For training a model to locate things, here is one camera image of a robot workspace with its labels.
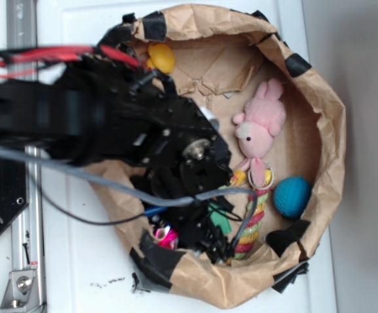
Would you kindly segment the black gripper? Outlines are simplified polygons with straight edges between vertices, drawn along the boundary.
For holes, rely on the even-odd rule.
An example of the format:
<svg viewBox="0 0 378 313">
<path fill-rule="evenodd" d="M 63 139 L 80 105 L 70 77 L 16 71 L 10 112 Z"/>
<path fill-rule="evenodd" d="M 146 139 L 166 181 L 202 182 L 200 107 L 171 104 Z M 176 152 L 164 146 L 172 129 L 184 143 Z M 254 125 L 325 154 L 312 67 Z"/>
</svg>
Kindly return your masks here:
<svg viewBox="0 0 378 313">
<path fill-rule="evenodd" d="M 149 168 L 145 174 L 131 176 L 137 189 L 162 200 L 178 200 L 212 192 L 229 184 L 232 170 L 226 162 L 181 162 L 170 167 Z M 212 215 L 224 216 L 234 206 L 224 196 L 206 196 L 189 204 L 164 205 L 156 224 L 174 228 L 180 248 L 205 252 L 212 263 L 234 256 L 235 244 L 227 239 L 223 228 Z"/>
</svg>

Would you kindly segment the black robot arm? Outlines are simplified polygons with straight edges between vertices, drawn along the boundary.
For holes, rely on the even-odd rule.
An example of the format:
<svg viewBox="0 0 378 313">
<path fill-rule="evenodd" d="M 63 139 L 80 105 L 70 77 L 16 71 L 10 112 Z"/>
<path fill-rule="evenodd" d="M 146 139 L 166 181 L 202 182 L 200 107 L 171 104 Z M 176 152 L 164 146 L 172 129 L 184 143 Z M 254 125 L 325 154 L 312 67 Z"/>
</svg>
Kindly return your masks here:
<svg viewBox="0 0 378 313">
<path fill-rule="evenodd" d="M 0 83 L 0 158 L 48 166 L 151 205 L 184 246 L 234 255 L 210 220 L 232 175 L 216 122 L 138 61 L 81 57 L 53 83 Z"/>
</svg>

